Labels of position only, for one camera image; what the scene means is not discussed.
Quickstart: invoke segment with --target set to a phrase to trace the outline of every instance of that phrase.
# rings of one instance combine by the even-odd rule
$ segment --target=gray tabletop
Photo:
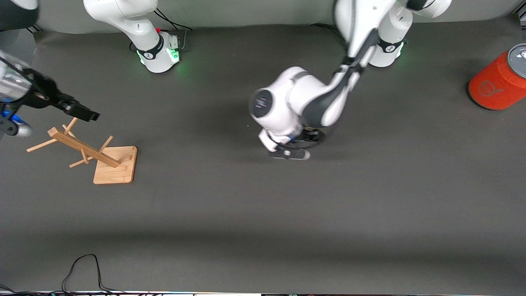
[[[290,66],[328,82],[344,50],[324,28],[195,30],[164,74],[124,34],[37,37],[33,66],[101,113],[76,136],[136,145],[138,166],[132,184],[97,186],[68,147],[28,154],[70,118],[23,109],[34,135],[0,142],[3,284],[58,289],[96,253],[125,290],[526,293],[526,101],[493,112],[465,93],[521,42],[516,16],[415,24],[306,162],[266,155],[248,98]],[[92,262],[69,288],[96,288]]]

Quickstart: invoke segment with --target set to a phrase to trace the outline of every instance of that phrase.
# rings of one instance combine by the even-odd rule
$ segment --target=red canister
[[[502,110],[526,97],[526,44],[501,54],[469,82],[469,95],[480,106]]]

